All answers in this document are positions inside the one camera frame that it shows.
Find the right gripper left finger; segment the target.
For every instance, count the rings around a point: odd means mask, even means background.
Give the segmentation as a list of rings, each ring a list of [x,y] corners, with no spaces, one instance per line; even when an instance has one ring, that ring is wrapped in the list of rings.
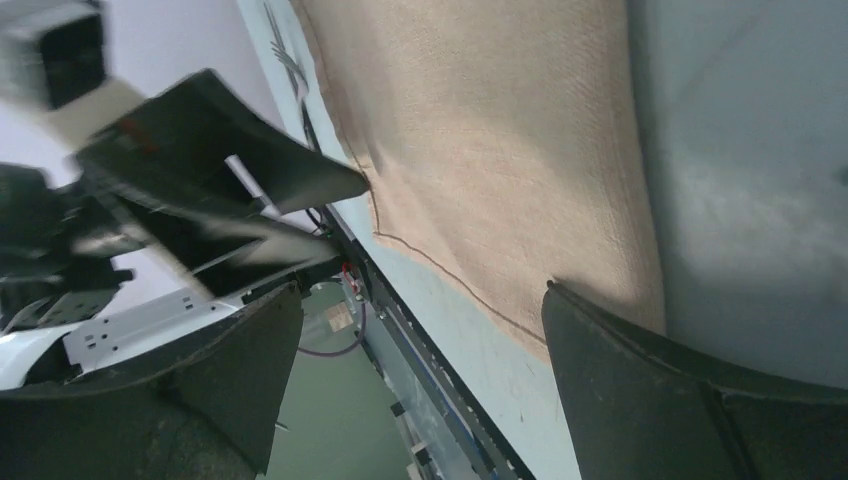
[[[267,471],[304,313],[294,284],[76,379],[1,395],[5,479],[253,479]]]

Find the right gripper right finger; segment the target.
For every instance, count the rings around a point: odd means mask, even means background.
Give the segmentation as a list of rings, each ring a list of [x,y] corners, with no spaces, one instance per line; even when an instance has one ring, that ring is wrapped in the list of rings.
[[[585,479],[843,479],[847,393],[697,352],[550,283],[552,369]]]

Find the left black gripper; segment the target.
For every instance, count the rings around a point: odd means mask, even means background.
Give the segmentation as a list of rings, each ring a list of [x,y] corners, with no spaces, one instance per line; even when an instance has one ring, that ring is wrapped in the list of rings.
[[[361,173],[276,129],[201,70],[104,127],[75,154],[84,175],[71,184],[52,188],[41,169],[2,164],[2,331],[94,317],[135,277],[114,258],[145,248],[217,298],[194,263],[199,228],[185,216],[247,214],[230,157],[282,213],[369,189]]]

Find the beige cloth napkin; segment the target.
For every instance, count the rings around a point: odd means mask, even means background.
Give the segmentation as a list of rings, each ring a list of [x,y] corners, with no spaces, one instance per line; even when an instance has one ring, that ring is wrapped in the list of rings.
[[[622,1],[296,1],[376,241],[548,356],[549,281],[666,330]]]

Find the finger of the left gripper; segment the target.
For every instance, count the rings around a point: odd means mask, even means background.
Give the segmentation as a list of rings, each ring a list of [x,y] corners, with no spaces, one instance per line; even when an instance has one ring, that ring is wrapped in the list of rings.
[[[227,297],[339,256],[332,241],[267,218],[167,218],[165,249],[208,298]]]

